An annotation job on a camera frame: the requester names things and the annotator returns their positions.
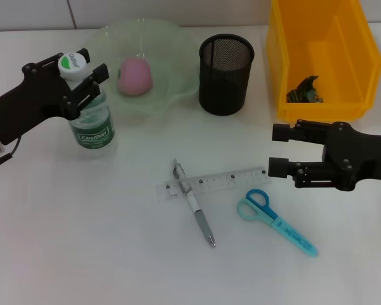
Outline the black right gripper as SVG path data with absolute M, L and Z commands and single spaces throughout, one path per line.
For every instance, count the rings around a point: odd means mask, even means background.
M 333 124 L 299 119 L 295 126 L 274 124 L 272 141 L 296 140 L 324 144 L 323 162 L 292 162 L 269 158 L 268 176 L 291 176 L 296 188 L 330 186 L 330 166 L 336 166 L 332 180 L 340 191 L 354 190 L 362 180 L 381 180 L 381 135 L 361 133 L 344 122 Z

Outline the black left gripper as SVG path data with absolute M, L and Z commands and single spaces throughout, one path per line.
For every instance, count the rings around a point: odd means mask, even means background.
M 100 84 L 109 78 L 109 70 L 106 64 L 99 65 L 71 90 L 58 66 L 82 69 L 88 63 L 89 52 L 82 48 L 25 65 L 21 84 L 0 96 L 0 142 L 7 145 L 52 117 L 77 119 L 100 95 Z

